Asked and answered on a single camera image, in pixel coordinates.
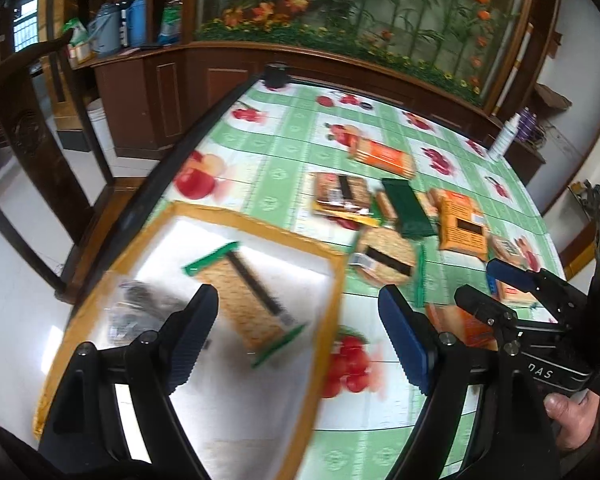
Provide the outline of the person's right hand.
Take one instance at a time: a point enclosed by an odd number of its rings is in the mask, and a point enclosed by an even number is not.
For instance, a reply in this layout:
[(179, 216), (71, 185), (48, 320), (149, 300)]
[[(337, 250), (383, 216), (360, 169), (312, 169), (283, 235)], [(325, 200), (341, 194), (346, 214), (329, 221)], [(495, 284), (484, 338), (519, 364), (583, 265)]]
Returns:
[(559, 393), (545, 397), (546, 414), (559, 425), (556, 445), (562, 452), (577, 450), (591, 437), (599, 407), (600, 397), (591, 391), (579, 402)]

